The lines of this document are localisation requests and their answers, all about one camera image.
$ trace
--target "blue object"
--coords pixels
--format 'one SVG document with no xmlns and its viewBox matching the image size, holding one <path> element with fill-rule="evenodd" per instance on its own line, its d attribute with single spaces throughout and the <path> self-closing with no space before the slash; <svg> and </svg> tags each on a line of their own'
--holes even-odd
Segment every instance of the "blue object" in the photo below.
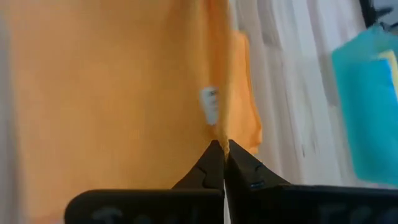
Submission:
<svg viewBox="0 0 398 224">
<path fill-rule="evenodd" d="M 398 100 L 387 59 L 398 38 L 372 27 L 332 55 L 355 174 L 398 186 Z"/>
</svg>

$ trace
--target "orange towel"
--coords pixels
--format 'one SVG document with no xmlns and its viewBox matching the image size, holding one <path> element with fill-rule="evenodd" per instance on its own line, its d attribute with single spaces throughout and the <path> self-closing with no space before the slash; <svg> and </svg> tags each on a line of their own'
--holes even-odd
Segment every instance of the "orange towel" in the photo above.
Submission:
<svg viewBox="0 0 398 224">
<path fill-rule="evenodd" d="M 231 38 L 227 0 L 8 7 L 30 223 L 61 219 L 89 189 L 171 188 L 216 138 L 200 99 L 209 86 L 219 89 L 218 138 L 256 152 L 248 47 Z"/>
</svg>

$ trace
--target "orange cloth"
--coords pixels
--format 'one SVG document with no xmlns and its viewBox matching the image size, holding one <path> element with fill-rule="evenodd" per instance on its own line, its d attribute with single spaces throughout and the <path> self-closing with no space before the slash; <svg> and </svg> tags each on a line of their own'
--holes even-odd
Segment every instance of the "orange cloth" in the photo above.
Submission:
<svg viewBox="0 0 398 224">
<path fill-rule="evenodd" d="M 256 152 L 261 125 L 248 47 L 243 35 L 231 38 L 227 0 L 12 0 L 8 7 L 30 223 L 61 219 L 89 189 L 171 188 L 215 138 L 200 99 L 208 86 L 227 106 L 219 136 Z"/>
</svg>

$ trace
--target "fabric label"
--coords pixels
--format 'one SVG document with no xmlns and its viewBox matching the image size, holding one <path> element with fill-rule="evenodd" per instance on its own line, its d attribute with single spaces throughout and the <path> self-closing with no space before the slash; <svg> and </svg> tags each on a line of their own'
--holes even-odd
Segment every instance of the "fabric label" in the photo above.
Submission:
<svg viewBox="0 0 398 224">
<path fill-rule="evenodd" d="M 207 87 L 201 91 L 201 102 L 205 110 L 207 124 L 215 125 L 218 119 L 218 90 L 215 87 Z"/>
</svg>

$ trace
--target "white tag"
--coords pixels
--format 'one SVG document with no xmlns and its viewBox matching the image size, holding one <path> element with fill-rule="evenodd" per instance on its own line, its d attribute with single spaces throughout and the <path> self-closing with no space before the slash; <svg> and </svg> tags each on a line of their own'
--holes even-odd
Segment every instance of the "white tag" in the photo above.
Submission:
<svg viewBox="0 0 398 224">
<path fill-rule="evenodd" d="M 218 119 L 218 90 L 215 87 L 207 87 L 201 91 L 201 102 L 205 110 L 207 124 L 215 125 Z"/>
</svg>

